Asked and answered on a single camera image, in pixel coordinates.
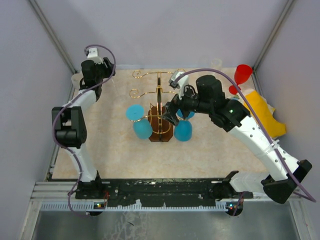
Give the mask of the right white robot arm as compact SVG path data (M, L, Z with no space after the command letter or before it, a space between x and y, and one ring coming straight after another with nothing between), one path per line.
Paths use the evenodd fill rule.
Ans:
M284 204L312 168L308 160L298 160L269 140L248 109L239 101L225 97L221 82L213 75L196 80L196 87L184 76L179 92L165 104L162 118L178 126L191 112L206 114L219 128L240 140L266 167L265 173L237 172L223 185L229 198L239 193L265 193L278 204Z

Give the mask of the clear wine glass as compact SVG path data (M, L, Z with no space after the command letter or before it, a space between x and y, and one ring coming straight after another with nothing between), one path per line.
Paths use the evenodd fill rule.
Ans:
M80 81L82 78L83 75L81 73L75 73L71 76L71 83L76 90L80 89Z
M223 61L221 59L215 58L211 61L211 68L220 70L223 66Z

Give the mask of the red plastic wine glass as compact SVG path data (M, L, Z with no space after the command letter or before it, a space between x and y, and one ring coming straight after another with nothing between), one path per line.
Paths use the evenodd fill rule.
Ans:
M239 89L240 85L246 83L253 73L253 69L246 64L240 64L236 67L234 81Z

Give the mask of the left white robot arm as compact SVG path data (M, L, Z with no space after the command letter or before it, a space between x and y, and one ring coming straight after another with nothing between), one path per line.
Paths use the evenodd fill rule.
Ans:
M88 58L81 63L81 71L83 77L77 95L65 105L51 110L52 136L54 142L72 159L79 172L78 182L88 184L87 194L97 199L103 195L104 186L95 181L98 171L86 149L84 112L99 100L104 80L109 80L116 71L115 65L107 57L99 60Z

